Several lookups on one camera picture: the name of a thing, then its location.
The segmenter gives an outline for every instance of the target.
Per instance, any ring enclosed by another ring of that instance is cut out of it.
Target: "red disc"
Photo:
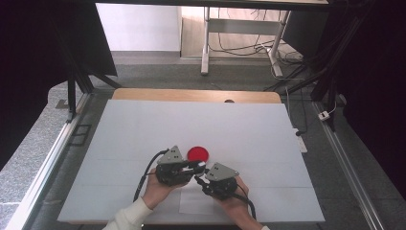
[[[193,147],[188,151],[188,160],[201,160],[207,162],[209,159],[209,152],[203,147]]]

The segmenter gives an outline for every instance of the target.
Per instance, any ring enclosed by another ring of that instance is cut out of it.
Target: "table leg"
[[[202,69],[201,75],[206,76],[209,74],[209,21],[210,21],[210,8],[204,8],[204,45],[202,54]]]
[[[281,21],[280,27],[278,28],[278,33],[275,36],[274,45],[272,46],[272,49],[270,51],[268,51],[268,56],[269,56],[269,59],[271,60],[272,68],[274,69],[276,78],[282,77],[281,67],[278,64],[277,52],[278,52],[278,47],[279,47],[279,44],[280,44],[280,41],[282,38],[284,27],[286,26],[286,21],[287,21],[289,14],[290,14],[290,11],[287,11],[286,14],[284,15],[284,17]]]

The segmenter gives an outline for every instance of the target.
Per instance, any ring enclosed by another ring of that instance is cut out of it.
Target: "hand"
[[[236,181],[237,184],[239,185],[237,187],[236,194],[240,196],[248,196],[249,189],[244,184],[241,177],[236,176]],[[236,223],[236,225],[242,230],[245,229],[257,230],[263,227],[248,213],[248,204],[245,203],[244,201],[234,197],[230,197],[225,200],[219,199],[216,200],[223,208],[227,216],[229,216]]]
[[[168,186],[165,184],[161,184],[156,178],[155,175],[156,169],[152,169],[148,176],[147,181],[147,188],[146,192],[144,193],[142,199],[146,206],[152,210],[154,209],[160,202],[164,201],[165,198],[172,192],[174,189],[185,186],[186,184],[176,185],[176,186]]]

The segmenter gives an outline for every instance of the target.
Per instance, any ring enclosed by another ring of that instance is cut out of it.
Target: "gray floor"
[[[261,91],[264,87],[276,82],[269,72],[270,66],[267,61],[213,60],[210,65],[210,75],[203,78],[199,74],[198,60],[181,59],[173,54],[118,52],[114,53],[114,57],[119,76],[113,79],[126,87]],[[284,66],[283,71],[288,73],[292,68]],[[113,92],[103,82],[96,79],[93,79],[93,82],[99,90],[91,95],[91,101],[85,107],[86,112],[79,122],[79,128],[63,152],[56,166],[57,170],[52,174],[35,206],[34,214],[26,229],[102,228],[102,225],[78,226],[56,221],[96,130],[105,103]],[[307,133],[303,135],[308,148],[308,153],[304,154],[304,161],[326,222],[269,225],[271,229],[370,229],[333,154],[313,105],[307,100],[310,90],[311,87],[304,89],[304,100],[300,92],[290,95],[289,108],[293,124],[300,130],[307,129]],[[55,87],[51,90],[49,97],[47,108],[29,136],[6,168],[0,172],[1,229],[7,226],[12,213],[26,193],[66,120],[67,110],[55,108],[59,100],[66,100],[66,85]],[[342,115],[342,107],[337,108],[336,114],[337,134],[386,229],[406,229],[405,200],[348,126]],[[84,130],[89,130],[87,136],[80,135]]]

